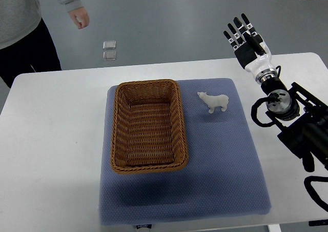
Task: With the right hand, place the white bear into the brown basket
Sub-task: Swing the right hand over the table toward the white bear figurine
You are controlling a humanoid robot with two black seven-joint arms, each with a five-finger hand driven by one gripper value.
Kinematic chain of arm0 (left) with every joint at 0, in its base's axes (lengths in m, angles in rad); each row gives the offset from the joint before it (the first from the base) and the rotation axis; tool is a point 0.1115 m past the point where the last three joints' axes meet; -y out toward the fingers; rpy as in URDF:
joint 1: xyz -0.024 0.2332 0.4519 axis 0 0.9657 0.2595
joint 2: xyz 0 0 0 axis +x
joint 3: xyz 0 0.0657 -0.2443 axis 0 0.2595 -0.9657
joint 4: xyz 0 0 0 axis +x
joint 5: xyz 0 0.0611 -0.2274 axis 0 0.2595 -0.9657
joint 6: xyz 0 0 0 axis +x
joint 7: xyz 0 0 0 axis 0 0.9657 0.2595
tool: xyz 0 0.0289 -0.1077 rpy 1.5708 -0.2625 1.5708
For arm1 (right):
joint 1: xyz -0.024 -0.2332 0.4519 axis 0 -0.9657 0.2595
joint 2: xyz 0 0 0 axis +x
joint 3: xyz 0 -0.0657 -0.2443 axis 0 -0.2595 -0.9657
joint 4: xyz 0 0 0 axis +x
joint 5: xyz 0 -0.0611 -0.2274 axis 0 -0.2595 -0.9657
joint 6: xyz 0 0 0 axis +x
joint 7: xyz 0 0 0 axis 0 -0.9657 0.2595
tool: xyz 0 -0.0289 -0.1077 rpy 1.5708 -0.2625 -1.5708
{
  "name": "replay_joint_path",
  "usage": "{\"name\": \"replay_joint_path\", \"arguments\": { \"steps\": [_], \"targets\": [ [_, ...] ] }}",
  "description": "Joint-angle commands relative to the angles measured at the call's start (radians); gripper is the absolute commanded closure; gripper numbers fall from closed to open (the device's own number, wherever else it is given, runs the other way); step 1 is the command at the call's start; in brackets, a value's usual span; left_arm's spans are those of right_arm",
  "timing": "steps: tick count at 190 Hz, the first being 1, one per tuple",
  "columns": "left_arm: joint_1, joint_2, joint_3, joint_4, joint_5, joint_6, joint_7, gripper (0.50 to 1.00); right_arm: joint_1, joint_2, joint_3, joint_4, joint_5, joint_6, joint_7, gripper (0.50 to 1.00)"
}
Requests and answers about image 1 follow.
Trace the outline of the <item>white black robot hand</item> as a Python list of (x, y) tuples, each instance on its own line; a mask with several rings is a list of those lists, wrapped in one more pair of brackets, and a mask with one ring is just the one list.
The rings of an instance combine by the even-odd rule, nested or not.
[(237, 17), (233, 19), (235, 27), (239, 32), (236, 31), (231, 23), (228, 23), (228, 28), (235, 39), (227, 31), (223, 32), (234, 49), (237, 60), (245, 71), (253, 75), (255, 80), (267, 80), (276, 77), (276, 68), (271, 63), (272, 55), (270, 49), (262, 36), (257, 34), (248, 17), (244, 13), (241, 14), (241, 17), (244, 24)]

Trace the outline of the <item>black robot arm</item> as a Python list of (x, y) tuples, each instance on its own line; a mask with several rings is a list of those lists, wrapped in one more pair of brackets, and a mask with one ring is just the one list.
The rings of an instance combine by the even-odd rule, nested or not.
[(252, 74), (265, 97), (251, 108), (255, 124), (280, 129), (279, 140), (313, 172), (314, 158), (327, 167), (327, 105), (297, 83), (287, 89), (280, 79), (280, 66), (271, 62), (271, 52), (245, 14), (228, 24), (224, 35), (241, 67)]

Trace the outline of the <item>person's bare hand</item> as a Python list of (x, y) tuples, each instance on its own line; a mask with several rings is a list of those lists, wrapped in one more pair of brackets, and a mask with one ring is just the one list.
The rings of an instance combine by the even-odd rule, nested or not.
[(90, 18), (85, 7), (69, 11), (68, 14), (78, 29), (83, 29), (89, 26)]

